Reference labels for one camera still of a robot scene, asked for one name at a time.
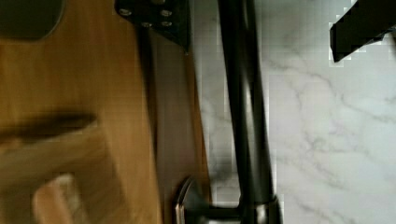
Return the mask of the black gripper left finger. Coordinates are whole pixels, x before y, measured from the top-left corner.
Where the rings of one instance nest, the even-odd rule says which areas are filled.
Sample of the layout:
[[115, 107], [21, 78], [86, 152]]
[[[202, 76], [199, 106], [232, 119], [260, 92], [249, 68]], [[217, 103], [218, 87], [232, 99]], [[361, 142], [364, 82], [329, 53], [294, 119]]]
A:
[[115, 0], [116, 12], [128, 22], [153, 29], [179, 45], [185, 52], [191, 46], [189, 0]]

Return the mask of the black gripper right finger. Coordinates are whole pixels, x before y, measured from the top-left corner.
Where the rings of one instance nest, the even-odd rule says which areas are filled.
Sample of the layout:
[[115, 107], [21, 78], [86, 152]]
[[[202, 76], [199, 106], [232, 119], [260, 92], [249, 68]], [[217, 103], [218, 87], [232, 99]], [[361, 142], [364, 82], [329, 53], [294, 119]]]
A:
[[331, 27], [330, 47], [335, 63], [365, 45], [382, 41], [395, 31], [396, 0], [357, 0]]

